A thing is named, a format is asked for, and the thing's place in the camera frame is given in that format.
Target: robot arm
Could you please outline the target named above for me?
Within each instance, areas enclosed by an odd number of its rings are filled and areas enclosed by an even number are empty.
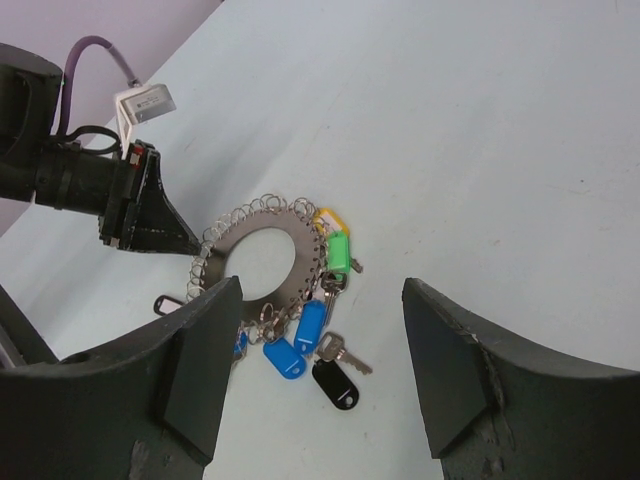
[[[35,195],[40,205],[97,215],[100,239],[120,250],[197,254],[197,237],[164,193],[153,145],[136,141],[122,158],[118,136],[103,127],[50,134],[62,78],[44,58],[0,44],[0,196]],[[87,133],[114,144],[84,149],[76,139]]]

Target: green key tag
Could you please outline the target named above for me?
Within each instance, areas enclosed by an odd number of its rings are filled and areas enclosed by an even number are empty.
[[[343,231],[333,232],[327,239],[329,260],[327,268],[332,272],[349,273],[351,270],[351,254],[349,253],[349,237]]]

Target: black key tag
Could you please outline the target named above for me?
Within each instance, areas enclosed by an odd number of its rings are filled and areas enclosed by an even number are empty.
[[[170,297],[169,295],[160,295],[156,298],[156,301],[153,302],[153,311],[156,315],[160,315],[161,317],[176,311],[179,309],[184,302],[180,300],[176,300],[175,298]]]
[[[316,361],[311,375],[336,408],[351,410],[358,404],[360,392],[335,361]]]

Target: yellow key tag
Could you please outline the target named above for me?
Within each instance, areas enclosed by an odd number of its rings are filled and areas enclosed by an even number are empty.
[[[325,235],[333,232],[344,232],[347,237],[349,236],[349,227],[347,227],[336,212],[330,208],[321,208],[318,210],[318,213],[313,217],[313,222]]]

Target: metal key ring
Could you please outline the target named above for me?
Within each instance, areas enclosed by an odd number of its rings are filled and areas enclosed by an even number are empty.
[[[304,213],[315,211],[315,207],[310,202],[300,201],[299,203],[304,205]],[[262,209],[256,210],[256,204],[259,204]],[[217,241],[207,239],[203,242],[205,247],[203,256],[206,257],[206,264],[198,264],[196,268],[192,268],[191,274],[197,278],[192,284],[206,290],[222,280],[231,252],[248,235],[265,228],[283,230],[289,234],[295,247],[295,259],[291,271],[282,284],[270,294],[256,300],[244,301],[242,319],[257,321],[261,318],[261,314],[264,318],[263,307],[266,303],[272,304],[274,312],[284,310],[284,316],[288,316],[303,301],[304,293],[314,284],[323,269],[324,237],[318,232],[311,218],[301,215],[300,211],[294,211],[294,204],[287,206],[286,200],[280,196],[263,195],[246,207],[252,213],[251,215],[236,214],[235,218],[233,214],[229,215],[229,223],[225,225],[225,231],[220,232],[220,238]],[[218,229],[220,223],[214,224],[212,233],[217,234],[220,231]],[[198,292],[193,288],[188,292],[193,298],[191,293]]]
[[[271,310],[271,315],[269,317],[269,320],[264,319],[265,314],[267,312],[267,310]],[[265,324],[266,322],[271,321],[271,319],[273,318],[273,314],[274,314],[274,310],[273,310],[273,304],[267,302],[262,306],[262,310],[260,311],[260,323]]]
[[[256,332],[255,338],[251,338],[251,332]],[[247,343],[249,343],[249,345],[256,345],[261,339],[262,337],[258,331],[258,323],[249,322],[247,326]]]

